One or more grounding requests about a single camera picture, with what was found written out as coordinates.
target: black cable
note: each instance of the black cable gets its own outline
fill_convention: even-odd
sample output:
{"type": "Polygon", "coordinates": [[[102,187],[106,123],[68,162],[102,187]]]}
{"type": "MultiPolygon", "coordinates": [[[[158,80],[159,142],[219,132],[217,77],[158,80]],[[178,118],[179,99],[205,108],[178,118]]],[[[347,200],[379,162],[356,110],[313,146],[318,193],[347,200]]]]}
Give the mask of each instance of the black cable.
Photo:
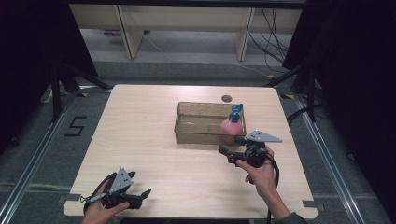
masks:
{"type": "MultiPolygon", "coordinates": [[[[315,107],[320,107],[320,106],[322,106],[322,105],[321,105],[321,104],[314,105],[314,108],[315,108],[315,107]]],[[[308,111],[308,108],[307,108],[307,107],[304,107],[304,108],[302,108],[302,109],[297,110],[296,112],[294,112],[294,113],[291,114],[290,116],[288,116],[287,121],[288,121],[289,126],[291,125],[291,123],[292,123],[299,115],[303,114],[303,113],[306,112],[306,111],[308,111]]]]}
{"type": "Polygon", "coordinates": [[[264,51],[266,54],[269,54],[271,57],[273,57],[278,62],[283,63],[283,61],[281,59],[279,59],[278,57],[276,57],[275,54],[271,53],[267,49],[263,48],[259,43],[257,43],[256,40],[253,38],[253,36],[251,34],[249,34],[249,36],[250,36],[251,40],[253,41],[253,43],[257,46],[257,48],[259,48],[260,50],[264,51]]]}
{"type": "MultiPolygon", "coordinates": [[[[260,35],[262,35],[262,38],[263,38],[266,42],[269,42],[269,40],[267,39],[267,37],[265,37],[262,33],[261,33],[260,35]]],[[[275,44],[273,44],[273,43],[271,43],[271,42],[269,42],[269,43],[270,43],[270,45],[271,45],[272,47],[282,49],[282,47],[280,47],[280,46],[277,46],[277,45],[275,45],[275,44]]]]}
{"type": "Polygon", "coordinates": [[[271,31],[269,39],[268,39],[268,40],[267,40],[266,38],[264,38],[264,39],[267,40],[267,43],[268,43],[268,42],[270,42],[270,40],[271,40],[271,36],[272,36],[272,35],[274,36],[274,39],[275,39],[275,41],[276,41],[276,43],[277,43],[277,46],[275,46],[275,45],[274,45],[274,46],[278,48],[279,53],[280,53],[280,55],[282,56],[282,59],[284,60],[284,56],[286,56],[286,55],[285,55],[285,53],[283,52],[283,50],[287,50],[288,48],[287,48],[285,45],[283,45],[283,44],[279,41],[279,39],[277,38],[277,32],[276,32],[276,9],[273,8],[273,24],[272,24],[272,25],[270,24],[270,22],[268,21],[267,17],[265,16],[265,13],[264,13],[264,10],[263,10],[263,9],[262,9],[262,15],[264,16],[264,18],[265,18],[265,20],[266,20],[266,22],[267,22],[267,25],[268,25],[268,27],[270,28],[270,31],[271,31]]]}
{"type": "Polygon", "coordinates": [[[259,43],[256,42],[256,40],[253,38],[253,36],[251,34],[249,34],[251,40],[253,41],[253,43],[257,46],[257,48],[259,48],[260,50],[262,50],[264,52],[264,61],[265,64],[267,65],[267,67],[274,71],[274,72],[278,72],[278,73],[285,73],[283,71],[278,71],[274,68],[272,68],[268,62],[267,62],[267,54],[269,54],[271,57],[273,57],[274,59],[278,60],[280,63],[283,63],[283,61],[281,59],[279,59],[278,57],[275,56],[275,54],[271,53],[270,51],[268,51],[267,49],[263,48],[259,43]]]}
{"type": "MultiPolygon", "coordinates": [[[[266,153],[265,158],[271,162],[271,165],[273,166],[275,170],[275,188],[277,188],[277,185],[279,183],[279,168],[277,167],[277,164],[274,160],[274,157],[270,155],[269,153],[266,153]]],[[[268,208],[268,213],[267,213],[267,224],[271,224],[271,210],[268,208]]]]}

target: person's hand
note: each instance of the person's hand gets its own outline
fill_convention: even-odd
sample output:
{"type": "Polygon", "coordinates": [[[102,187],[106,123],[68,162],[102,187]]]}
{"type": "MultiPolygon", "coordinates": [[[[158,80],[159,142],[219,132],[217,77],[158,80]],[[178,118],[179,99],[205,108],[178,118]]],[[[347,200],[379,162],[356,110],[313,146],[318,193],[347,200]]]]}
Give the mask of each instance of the person's hand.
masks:
{"type": "MultiPolygon", "coordinates": [[[[101,188],[99,188],[96,195],[99,195],[99,194],[103,193],[103,191],[105,191],[105,186],[107,183],[108,183],[108,180],[102,185],[101,188]]],[[[110,219],[112,221],[116,222],[117,218],[115,217],[115,215],[117,213],[120,213],[123,210],[127,209],[128,207],[129,207],[129,203],[120,203],[115,207],[106,209],[102,206],[102,202],[100,200],[98,200],[88,207],[81,223],[82,224],[105,224],[110,219]]]]}
{"type": "MultiPolygon", "coordinates": [[[[268,153],[274,157],[274,151],[268,146],[265,146],[265,148],[268,153]]],[[[238,160],[236,164],[248,173],[245,182],[253,181],[256,185],[257,193],[264,199],[275,220],[280,220],[290,215],[289,209],[277,193],[274,167],[270,161],[265,160],[264,164],[259,168],[254,168],[247,162],[241,160],[238,160]]]]}
{"type": "MultiPolygon", "coordinates": [[[[274,157],[274,151],[268,146],[265,148],[274,157]]],[[[270,161],[265,160],[264,164],[259,168],[254,168],[245,161],[237,161],[236,164],[248,173],[245,182],[253,181],[256,185],[257,192],[264,200],[267,197],[266,194],[276,190],[274,167],[270,161]]]]}

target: metal bar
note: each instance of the metal bar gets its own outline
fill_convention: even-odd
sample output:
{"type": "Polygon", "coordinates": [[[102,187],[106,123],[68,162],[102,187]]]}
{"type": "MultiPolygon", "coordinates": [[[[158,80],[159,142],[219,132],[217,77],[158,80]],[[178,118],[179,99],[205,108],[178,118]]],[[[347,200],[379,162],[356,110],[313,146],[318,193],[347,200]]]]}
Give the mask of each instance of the metal bar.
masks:
{"type": "Polygon", "coordinates": [[[326,8],[334,7],[334,2],[306,0],[59,0],[66,4],[167,6],[167,7],[263,7],[263,8],[326,8]]]}
{"type": "Polygon", "coordinates": [[[97,86],[79,86],[78,93],[111,93],[113,89],[102,89],[97,86]]]}
{"type": "MultiPolygon", "coordinates": [[[[296,95],[297,106],[302,109],[306,107],[305,101],[301,95],[296,95]]],[[[315,145],[317,146],[320,157],[322,158],[326,170],[329,172],[332,183],[343,203],[346,213],[349,216],[351,223],[366,223],[364,217],[362,216],[361,210],[358,204],[353,198],[344,178],[342,177],[337,165],[332,158],[332,154],[327,148],[318,126],[315,122],[312,122],[306,113],[303,113],[303,118],[312,138],[314,139],[315,145]]]]}
{"type": "Polygon", "coordinates": [[[37,150],[35,151],[35,154],[33,155],[32,159],[30,159],[14,189],[11,191],[6,202],[3,204],[0,211],[0,220],[2,224],[8,223],[14,215],[15,211],[17,210],[25,191],[29,187],[29,183],[32,181],[35,172],[37,171],[40,163],[43,161],[44,157],[47,154],[50,143],[52,142],[55,134],[57,133],[68,107],[71,105],[76,96],[77,94],[72,92],[65,97],[64,109],[62,110],[59,117],[49,126],[49,129],[41,140],[37,150]]]}

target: transparent plastic bin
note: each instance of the transparent plastic bin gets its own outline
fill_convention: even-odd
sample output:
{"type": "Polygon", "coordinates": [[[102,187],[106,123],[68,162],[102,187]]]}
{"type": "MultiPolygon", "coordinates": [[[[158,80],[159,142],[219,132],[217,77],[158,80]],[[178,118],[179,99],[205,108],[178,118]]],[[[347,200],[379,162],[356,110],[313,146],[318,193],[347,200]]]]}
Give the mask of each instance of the transparent plastic bin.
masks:
{"type": "MultiPolygon", "coordinates": [[[[211,104],[179,102],[175,135],[177,143],[201,145],[232,145],[223,139],[233,136],[221,134],[220,125],[228,118],[233,104],[211,104]]],[[[242,135],[246,132],[244,110],[239,113],[243,125],[242,135]]]]}

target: wire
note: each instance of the wire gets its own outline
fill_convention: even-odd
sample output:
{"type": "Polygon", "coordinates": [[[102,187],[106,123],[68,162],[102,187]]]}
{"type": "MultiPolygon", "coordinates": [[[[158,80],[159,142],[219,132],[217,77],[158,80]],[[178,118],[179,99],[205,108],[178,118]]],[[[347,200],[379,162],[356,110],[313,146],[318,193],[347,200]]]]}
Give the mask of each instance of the wire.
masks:
{"type": "Polygon", "coordinates": [[[267,54],[270,55],[271,57],[273,57],[274,59],[276,59],[277,61],[279,61],[280,63],[283,63],[283,60],[279,59],[278,57],[275,56],[275,54],[271,53],[270,51],[268,51],[267,49],[263,48],[259,43],[256,42],[256,40],[253,38],[253,36],[251,34],[249,34],[251,40],[253,41],[253,43],[256,45],[256,47],[260,50],[262,50],[264,52],[264,61],[265,61],[265,65],[271,69],[274,72],[278,72],[278,73],[285,73],[284,71],[278,71],[274,68],[272,68],[268,62],[267,62],[267,54]]]}
{"type": "Polygon", "coordinates": [[[265,49],[268,48],[268,45],[272,45],[272,46],[274,46],[274,47],[276,47],[276,48],[278,49],[279,54],[280,54],[280,56],[281,56],[281,58],[282,58],[282,63],[283,63],[283,62],[285,61],[285,58],[286,58],[286,53],[285,53],[285,51],[287,51],[288,48],[287,48],[285,45],[283,45],[283,44],[279,41],[279,39],[278,39],[278,37],[277,37],[277,32],[276,32],[276,9],[273,8],[273,9],[272,9],[272,12],[273,12],[273,22],[272,22],[272,25],[271,25],[270,22],[269,22],[269,20],[267,19],[267,16],[265,15],[264,10],[262,9],[262,15],[264,16],[265,21],[266,21],[266,23],[267,23],[267,25],[268,25],[268,27],[269,27],[269,29],[270,29],[270,36],[269,36],[269,38],[268,38],[268,39],[265,38],[263,34],[262,34],[262,38],[264,38],[264,40],[267,42],[267,45],[266,45],[265,49]],[[274,39],[275,39],[275,41],[276,41],[276,45],[271,43],[271,37],[272,37],[272,36],[274,37],[274,39]]]}
{"type": "MultiPolygon", "coordinates": [[[[143,35],[143,37],[145,37],[145,39],[147,39],[147,41],[148,41],[155,49],[157,49],[157,50],[158,50],[159,52],[161,52],[161,53],[164,53],[163,50],[160,49],[157,45],[155,45],[148,37],[146,37],[145,35],[143,35]]],[[[167,60],[169,60],[170,62],[176,62],[176,63],[215,64],[215,63],[194,63],[194,62],[187,62],[187,61],[182,61],[182,60],[174,60],[174,59],[171,59],[171,58],[167,57],[166,55],[164,55],[164,58],[167,59],[167,60]]],[[[241,68],[244,68],[244,69],[253,71],[253,72],[257,72],[257,73],[259,73],[259,74],[261,74],[261,75],[263,75],[263,76],[265,76],[265,77],[270,77],[269,75],[266,75],[266,74],[262,73],[261,71],[259,71],[259,70],[257,70],[257,69],[245,67],[245,66],[240,65],[240,64],[237,64],[237,63],[225,63],[225,64],[228,64],[228,65],[235,65],[235,66],[238,66],[238,67],[241,67],[241,68]]]]}
{"type": "MultiPolygon", "coordinates": [[[[314,105],[314,108],[315,108],[315,107],[320,107],[320,106],[322,106],[322,105],[321,105],[321,104],[314,105]]],[[[287,121],[288,121],[289,126],[291,125],[291,123],[292,123],[299,115],[303,114],[303,113],[306,112],[306,111],[308,111],[308,108],[307,108],[307,107],[304,107],[304,108],[302,108],[302,109],[297,110],[297,111],[294,112],[292,115],[290,115],[290,116],[287,118],[287,121]]]]}
{"type": "MultiPolygon", "coordinates": [[[[270,161],[272,166],[274,167],[274,170],[275,170],[275,188],[277,188],[277,185],[279,183],[279,175],[280,175],[279,168],[277,167],[277,164],[276,164],[276,162],[274,160],[274,157],[271,154],[266,153],[265,158],[268,161],[270,161]]],[[[268,213],[267,213],[267,224],[271,224],[271,210],[270,209],[268,209],[268,213]]]]}

